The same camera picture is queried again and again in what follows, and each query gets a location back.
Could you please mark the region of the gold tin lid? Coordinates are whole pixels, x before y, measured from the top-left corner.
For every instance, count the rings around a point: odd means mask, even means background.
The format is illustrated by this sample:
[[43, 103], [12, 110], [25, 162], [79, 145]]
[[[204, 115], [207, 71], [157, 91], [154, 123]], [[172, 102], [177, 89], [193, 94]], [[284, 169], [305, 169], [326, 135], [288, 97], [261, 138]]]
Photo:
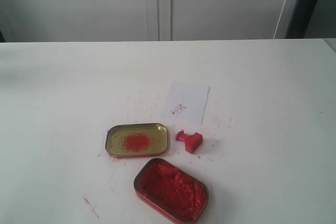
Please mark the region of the gold tin lid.
[[107, 132], [105, 150], [115, 158], [158, 156], [167, 150], [169, 142], [163, 124], [123, 124]]

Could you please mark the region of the white cabinet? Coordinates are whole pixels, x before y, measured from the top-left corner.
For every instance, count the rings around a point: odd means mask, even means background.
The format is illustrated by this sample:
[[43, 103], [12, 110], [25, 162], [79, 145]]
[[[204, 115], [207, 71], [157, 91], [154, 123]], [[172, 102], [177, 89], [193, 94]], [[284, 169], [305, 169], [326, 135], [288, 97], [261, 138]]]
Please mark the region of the white cabinet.
[[297, 0], [1, 0], [8, 42], [284, 38]]

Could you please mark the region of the red plastic stamp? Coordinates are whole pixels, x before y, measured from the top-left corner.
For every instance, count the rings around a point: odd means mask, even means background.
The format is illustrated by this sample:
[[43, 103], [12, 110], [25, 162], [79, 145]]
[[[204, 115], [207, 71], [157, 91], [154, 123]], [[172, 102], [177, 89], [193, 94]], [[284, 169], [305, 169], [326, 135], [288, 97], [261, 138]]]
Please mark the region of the red plastic stamp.
[[190, 154], [193, 154], [203, 143], [203, 136], [197, 132], [192, 135], [188, 135], [181, 130], [176, 134], [175, 140], [184, 142], [185, 150]]

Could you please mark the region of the dark door frame post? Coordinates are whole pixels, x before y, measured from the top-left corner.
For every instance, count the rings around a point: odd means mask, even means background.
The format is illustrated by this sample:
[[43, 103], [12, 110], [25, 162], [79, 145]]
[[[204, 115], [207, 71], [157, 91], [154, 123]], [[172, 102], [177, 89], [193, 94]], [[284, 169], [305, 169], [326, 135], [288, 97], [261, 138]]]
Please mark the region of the dark door frame post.
[[286, 39], [303, 39], [318, 0], [297, 0], [286, 32]]

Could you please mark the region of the white paper sheet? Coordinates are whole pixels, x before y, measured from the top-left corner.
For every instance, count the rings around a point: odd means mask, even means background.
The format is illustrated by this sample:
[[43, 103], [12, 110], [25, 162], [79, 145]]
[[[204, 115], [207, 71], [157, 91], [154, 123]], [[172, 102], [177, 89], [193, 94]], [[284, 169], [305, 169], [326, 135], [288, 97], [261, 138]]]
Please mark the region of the white paper sheet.
[[172, 82], [165, 99], [162, 116], [201, 125], [209, 91], [210, 87], [203, 84]]

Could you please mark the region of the red ink pad tin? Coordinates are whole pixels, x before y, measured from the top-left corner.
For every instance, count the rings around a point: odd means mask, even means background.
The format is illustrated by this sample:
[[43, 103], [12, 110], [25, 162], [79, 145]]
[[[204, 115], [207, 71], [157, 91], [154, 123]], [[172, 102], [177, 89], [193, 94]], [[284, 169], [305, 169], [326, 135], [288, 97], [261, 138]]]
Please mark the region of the red ink pad tin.
[[173, 223], [196, 223], [209, 200], [203, 182], [162, 158], [149, 160], [133, 187], [143, 202]]

